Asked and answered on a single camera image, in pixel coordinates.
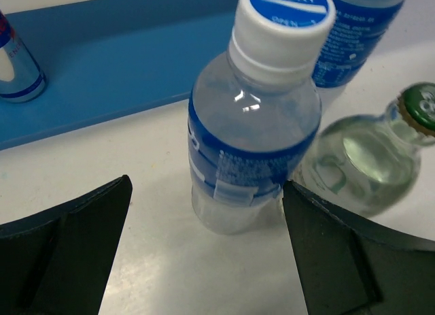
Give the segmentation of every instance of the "bottle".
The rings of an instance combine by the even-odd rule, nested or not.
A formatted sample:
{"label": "bottle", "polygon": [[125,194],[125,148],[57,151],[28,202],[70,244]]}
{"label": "bottle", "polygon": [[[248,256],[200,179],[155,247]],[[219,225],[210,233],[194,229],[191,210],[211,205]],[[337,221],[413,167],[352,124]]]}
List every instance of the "bottle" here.
{"label": "bottle", "polygon": [[435,84],[414,84],[381,116],[350,116],[331,124],[293,180],[356,214],[374,216],[409,192],[420,170],[420,150],[433,144]]}
{"label": "bottle", "polygon": [[45,85],[43,71],[0,12],[0,98],[14,103],[30,101]]}
{"label": "bottle", "polygon": [[404,0],[333,0],[337,19],[313,72],[317,87],[347,84],[361,69]]}
{"label": "bottle", "polygon": [[311,74],[334,19],[331,0],[239,0],[228,49],[188,107],[192,205],[212,231],[247,229],[315,137]]}

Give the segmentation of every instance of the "blue tray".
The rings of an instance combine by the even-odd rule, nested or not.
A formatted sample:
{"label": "blue tray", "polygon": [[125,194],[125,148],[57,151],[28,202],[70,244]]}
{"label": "blue tray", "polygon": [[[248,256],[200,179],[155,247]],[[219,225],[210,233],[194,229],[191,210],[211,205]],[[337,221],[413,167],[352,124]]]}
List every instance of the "blue tray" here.
{"label": "blue tray", "polygon": [[93,0],[7,15],[48,76],[0,102],[0,150],[188,98],[237,0]]}

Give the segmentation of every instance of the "blue cap sticker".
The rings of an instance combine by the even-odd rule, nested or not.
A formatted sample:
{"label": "blue cap sticker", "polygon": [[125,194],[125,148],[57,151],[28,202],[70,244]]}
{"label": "blue cap sticker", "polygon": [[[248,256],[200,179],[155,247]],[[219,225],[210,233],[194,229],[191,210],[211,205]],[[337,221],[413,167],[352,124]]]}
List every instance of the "blue cap sticker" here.
{"label": "blue cap sticker", "polygon": [[250,0],[266,19],[287,27],[310,27],[329,12],[328,0]]}

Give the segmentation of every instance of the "white table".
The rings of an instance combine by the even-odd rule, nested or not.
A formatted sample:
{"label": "white table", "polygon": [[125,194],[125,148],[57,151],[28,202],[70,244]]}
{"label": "white table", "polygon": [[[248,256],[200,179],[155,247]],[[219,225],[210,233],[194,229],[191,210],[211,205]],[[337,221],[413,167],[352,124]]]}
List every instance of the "white table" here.
{"label": "white table", "polygon": [[[435,0],[408,0],[322,126],[380,113],[405,86],[435,82]],[[78,197],[124,173],[133,199],[101,315],[306,314],[285,223],[232,237],[207,231],[190,205],[187,103],[0,152],[0,222]],[[435,239],[435,149],[412,193],[375,221]]]}

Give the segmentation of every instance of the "bottle label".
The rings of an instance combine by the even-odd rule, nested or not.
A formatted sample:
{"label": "bottle label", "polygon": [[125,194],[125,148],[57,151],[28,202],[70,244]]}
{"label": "bottle label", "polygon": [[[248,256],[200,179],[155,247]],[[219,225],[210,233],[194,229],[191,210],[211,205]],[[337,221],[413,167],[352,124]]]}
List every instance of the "bottle label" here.
{"label": "bottle label", "polygon": [[189,100],[188,147],[192,179],[211,198],[233,207],[276,198],[307,151],[318,126],[299,144],[276,152],[248,152],[225,144],[203,126]]}
{"label": "bottle label", "polygon": [[0,97],[23,97],[40,86],[44,74],[0,12]]}
{"label": "bottle label", "polygon": [[329,12],[328,0],[250,0],[266,19],[287,27],[310,27]]}
{"label": "bottle label", "polygon": [[403,5],[359,7],[333,0],[337,17],[313,72],[318,87],[348,83],[366,62]]}

